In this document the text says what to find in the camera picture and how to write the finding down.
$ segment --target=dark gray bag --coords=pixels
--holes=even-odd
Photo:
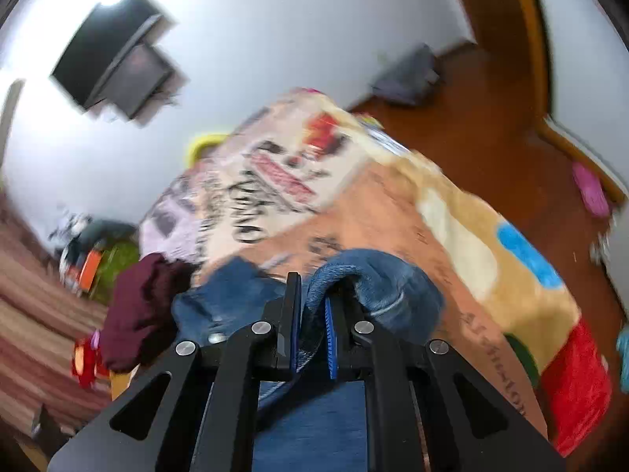
[[[439,80],[435,55],[423,44],[380,75],[372,85],[372,93],[391,103],[417,106]]]

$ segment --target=maroon garment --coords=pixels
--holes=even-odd
[[[177,326],[172,299],[190,288],[194,266],[168,262],[151,253],[116,279],[113,300],[101,332],[101,353],[108,369],[126,372],[147,364],[171,345]]]

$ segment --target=blue oval spot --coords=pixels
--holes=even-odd
[[[513,225],[508,222],[503,223],[498,227],[496,235],[503,247],[520,259],[520,262],[535,275],[543,287],[554,289],[564,284],[543,255],[534,249],[533,245]]]

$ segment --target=green object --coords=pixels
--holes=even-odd
[[[514,334],[504,334],[504,337],[522,364],[522,367],[524,367],[531,385],[533,385],[533,388],[537,388],[540,383],[540,373],[537,370],[535,359],[531,355],[531,352],[526,346],[524,346],[520,339],[514,336]]]
[[[96,269],[94,283],[87,298],[109,305],[118,274],[139,260],[138,246],[130,240],[118,241],[107,246],[103,250],[103,257]]]

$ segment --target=pink slipper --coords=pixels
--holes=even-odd
[[[608,217],[609,204],[599,178],[580,163],[572,164],[572,177],[581,190],[581,198],[587,210],[599,218]]]

